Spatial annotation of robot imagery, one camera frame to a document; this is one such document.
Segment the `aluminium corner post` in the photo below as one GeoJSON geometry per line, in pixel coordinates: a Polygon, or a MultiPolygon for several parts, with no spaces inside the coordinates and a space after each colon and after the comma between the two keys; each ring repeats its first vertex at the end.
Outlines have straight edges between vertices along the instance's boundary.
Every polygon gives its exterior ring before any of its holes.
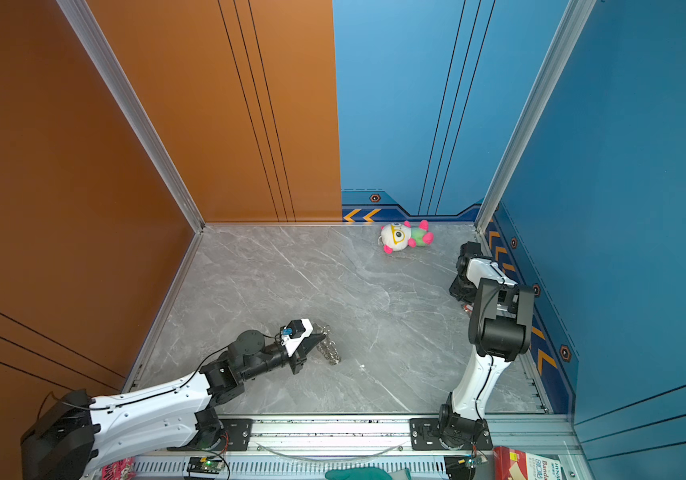
{"type": "Polygon", "coordinates": [[[185,219],[200,233],[206,226],[203,215],[90,6],[83,0],[58,0],[57,4],[185,219]]]}
{"type": "Polygon", "coordinates": [[[486,232],[595,5],[596,0],[568,2],[480,207],[479,235],[486,232]]]}

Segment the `red printed box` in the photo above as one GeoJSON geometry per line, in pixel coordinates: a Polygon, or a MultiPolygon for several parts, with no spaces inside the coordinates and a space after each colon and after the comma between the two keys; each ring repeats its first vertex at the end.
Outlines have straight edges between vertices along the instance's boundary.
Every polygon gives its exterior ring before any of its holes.
{"type": "Polygon", "coordinates": [[[508,447],[493,449],[496,480],[562,480],[558,460],[508,447]]]}

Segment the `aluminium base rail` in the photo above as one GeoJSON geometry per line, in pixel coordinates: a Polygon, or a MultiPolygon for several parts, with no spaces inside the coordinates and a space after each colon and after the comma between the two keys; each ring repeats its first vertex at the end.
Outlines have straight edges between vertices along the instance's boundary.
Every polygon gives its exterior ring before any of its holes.
{"type": "Polygon", "coordinates": [[[120,460],[87,475],[121,479],[322,479],[330,470],[408,469],[412,479],[492,479],[495,447],[558,460],[563,479],[592,473],[567,419],[556,415],[501,415],[488,419],[490,450],[450,449],[439,421],[418,414],[225,416],[217,444],[204,450],[161,449],[120,460]],[[227,474],[187,475],[192,456],[217,456],[227,474]]]}

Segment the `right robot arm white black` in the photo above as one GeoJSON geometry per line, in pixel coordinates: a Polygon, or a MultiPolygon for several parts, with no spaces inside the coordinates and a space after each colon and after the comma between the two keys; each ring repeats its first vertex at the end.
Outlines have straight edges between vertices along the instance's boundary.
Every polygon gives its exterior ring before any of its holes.
{"type": "Polygon", "coordinates": [[[487,403],[502,373],[530,349],[535,293],[509,278],[478,242],[460,247],[456,267],[449,292],[469,315],[472,354],[441,406],[439,438],[450,449],[490,450],[487,403]]]}

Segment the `white pink plush toy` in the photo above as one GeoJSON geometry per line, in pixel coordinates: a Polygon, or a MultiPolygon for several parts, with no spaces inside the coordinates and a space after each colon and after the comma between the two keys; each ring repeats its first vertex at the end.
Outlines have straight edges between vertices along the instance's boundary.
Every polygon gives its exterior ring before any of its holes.
{"type": "Polygon", "coordinates": [[[435,241],[435,234],[430,231],[427,220],[421,220],[416,226],[409,221],[391,223],[381,228],[379,244],[387,254],[403,251],[407,248],[426,247],[435,241]]]}

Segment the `small green circuit board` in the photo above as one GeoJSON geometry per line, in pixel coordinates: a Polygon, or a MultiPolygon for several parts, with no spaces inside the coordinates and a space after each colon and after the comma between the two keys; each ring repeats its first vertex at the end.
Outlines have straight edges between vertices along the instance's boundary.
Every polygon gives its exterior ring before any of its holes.
{"type": "Polygon", "coordinates": [[[192,456],[189,458],[188,476],[209,478],[227,473],[228,467],[217,456],[192,456]]]}

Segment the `green work glove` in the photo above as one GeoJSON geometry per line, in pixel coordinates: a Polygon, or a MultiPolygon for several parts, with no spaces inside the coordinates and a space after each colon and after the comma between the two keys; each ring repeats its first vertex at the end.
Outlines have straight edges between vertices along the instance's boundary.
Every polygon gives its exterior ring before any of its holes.
{"type": "Polygon", "coordinates": [[[387,472],[377,467],[357,467],[330,470],[325,473],[326,480],[412,480],[408,469],[387,472]]]}

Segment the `aluminium corner post right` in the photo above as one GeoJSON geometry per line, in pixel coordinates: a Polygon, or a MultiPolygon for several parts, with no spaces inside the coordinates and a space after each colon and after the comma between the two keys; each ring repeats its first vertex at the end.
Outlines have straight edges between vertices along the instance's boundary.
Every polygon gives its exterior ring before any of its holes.
{"type": "Polygon", "coordinates": [[[486,232],[595,5],[596,0],[568,2],[480,207],[479,235],[486,232]]]}

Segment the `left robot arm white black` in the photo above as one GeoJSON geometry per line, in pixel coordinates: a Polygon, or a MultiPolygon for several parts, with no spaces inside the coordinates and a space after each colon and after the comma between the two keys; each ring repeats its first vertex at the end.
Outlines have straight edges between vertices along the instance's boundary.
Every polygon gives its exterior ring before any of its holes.
{"type": "Polygon", "coordinates": [[[273,337],[245,331],[173,381],[116,395],[71,391],[22,436],[22,475],[81,479],[156,450],[213,447],[224,430],[218,406],[259,375],[285,366],[299,373],[325,338],[308,320],[295,320],[273,337]]]}

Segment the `aluminium corner post left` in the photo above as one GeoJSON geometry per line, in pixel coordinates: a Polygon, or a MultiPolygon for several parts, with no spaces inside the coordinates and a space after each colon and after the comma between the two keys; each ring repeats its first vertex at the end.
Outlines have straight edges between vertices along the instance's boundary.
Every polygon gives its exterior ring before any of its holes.
{"type": "Polygon", "coordinates": [[[58,0],[57,4],[185,219],[200,233],[206,226],[203,215],[90,6],[83,0],[58,0]]]}

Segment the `metal key holder with rings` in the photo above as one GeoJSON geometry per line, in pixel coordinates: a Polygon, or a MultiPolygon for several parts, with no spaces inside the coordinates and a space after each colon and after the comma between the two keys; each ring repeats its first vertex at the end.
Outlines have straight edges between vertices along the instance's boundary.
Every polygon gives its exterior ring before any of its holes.
{"type": "Polygon", "coordinates": [[[331,327],[324,323],[314,323],[313,326],[315,333],[320,333],[325,336],[325,338],[317,346],[317,349],[330,365],[338,365],[341,362],[341,356],[338,351],[337,344],[332,338],[331,327]]]}

